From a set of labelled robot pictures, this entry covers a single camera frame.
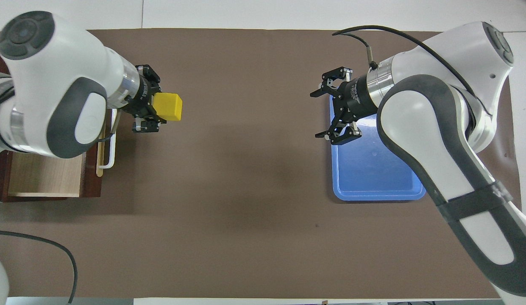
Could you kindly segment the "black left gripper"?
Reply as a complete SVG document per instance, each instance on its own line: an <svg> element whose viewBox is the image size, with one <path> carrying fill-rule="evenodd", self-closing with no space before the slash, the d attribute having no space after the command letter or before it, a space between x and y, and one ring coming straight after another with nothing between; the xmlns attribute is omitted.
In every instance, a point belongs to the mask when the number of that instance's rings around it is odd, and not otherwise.
<svg viewBox="0 0 526 305"><path fill-rule="evenodd" d="M139 73L139 88L135 94L125 97L127 104L121 110L134 117L133 133L158 133L167 121L157 115L153 97L161 92L160 77L148 64L136 65Z"/></svg>

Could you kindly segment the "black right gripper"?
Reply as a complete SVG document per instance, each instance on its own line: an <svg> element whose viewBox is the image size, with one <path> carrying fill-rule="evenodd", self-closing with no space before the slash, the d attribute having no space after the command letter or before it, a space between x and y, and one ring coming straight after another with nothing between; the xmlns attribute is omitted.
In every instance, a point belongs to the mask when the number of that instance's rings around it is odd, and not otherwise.
<svg viewBox="0 0 526 305"><path fill-rule="evenodd" d="M362 131L356 122L367 116L377 114L375 106L370 97L366 75L351 80L353 70L346 67L338 67L322 74L322 82L319 88L310 93L312 98L318 98L329 94L333 98L342 99L348 110L346 114L337 114L331 120L329 128L321 133L316 133L315 138L323 138L331 145L344 145L362 136ZM345 80L339 87L334 87L335 80Z"/></svg>

